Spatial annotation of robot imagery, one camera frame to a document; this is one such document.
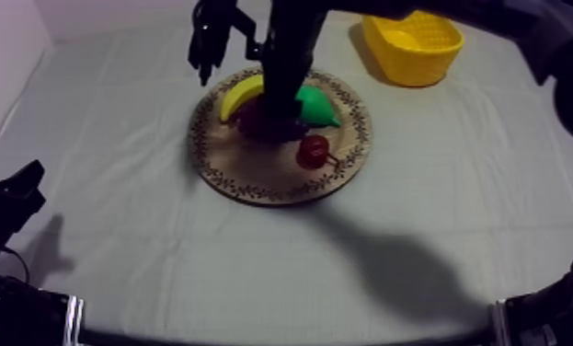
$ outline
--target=white table surface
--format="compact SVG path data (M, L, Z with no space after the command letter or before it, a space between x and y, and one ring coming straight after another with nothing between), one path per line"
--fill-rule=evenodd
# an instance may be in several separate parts
M207 91L187 63L189 23L56 47L0 134L0 179L35 158L47 170L46 206L9 244L33 283L85 298L90 328L311 344L448 335L559 279L573 260L573 138L552 85L535 85L511 43L460 27L438 85L389 86L363 63L357 22L329 16L315 66L364 100L372 153L302 210L229 201L189 168L186 127ZM211 84L253 65L243 42L233 32ZM0 271L21 275L5 256Z

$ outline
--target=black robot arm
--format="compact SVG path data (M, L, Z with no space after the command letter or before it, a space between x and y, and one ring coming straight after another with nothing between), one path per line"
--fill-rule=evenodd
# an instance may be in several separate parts
M514 41L538 84L550 75L556 78L556 110L573 134L573 0L272 0L262 45L254 41L255 25L236 8L236 0L200 0L189 61L205 84L212 67L221 64L230 27L235 26L247 37L246 57L262 64L267 113L298 114L294 96L332 9L391 19L421 9Z

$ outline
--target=decorative plate border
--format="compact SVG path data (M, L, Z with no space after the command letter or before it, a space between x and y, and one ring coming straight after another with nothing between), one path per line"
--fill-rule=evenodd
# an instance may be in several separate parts
M242 184L235 179L228 178L220 169L212 167L207 158L207 130L216 101L221 94L228 92L236 84L252 75L261 75L261 67L251 67L230 75L223 82L215 86L199 102L194 110L189 127L189 152L192 162L199 174L219 192L242 202L263 205L289 205L321 198L337 190L348 182L361 168L372 144L372 126L370 116L357 94L344 82L324 71L312 69L307 74L306 84L321 84L329 87L338 100L348 107L353 128L356 131L356 144L340 160L340 165L331 174L324 174L317 179L309 179L302 185L287 190L274 190ZM343 180L338 186L332 183Z

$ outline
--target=yellow basket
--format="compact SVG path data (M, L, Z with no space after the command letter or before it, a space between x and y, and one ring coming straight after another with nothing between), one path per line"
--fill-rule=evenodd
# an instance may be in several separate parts
M362 26L384 74L407 87L440 81L464 44L449 20L421 11L400 21L363 16Z

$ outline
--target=banana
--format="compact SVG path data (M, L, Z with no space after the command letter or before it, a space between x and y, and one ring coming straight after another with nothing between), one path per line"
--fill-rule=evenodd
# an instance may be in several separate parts
M220 121L228 122L230 115L233 114L236 109L249 99L262 94L264 88L262 75L253 75L239 82L235 87L230 89L223 99Z

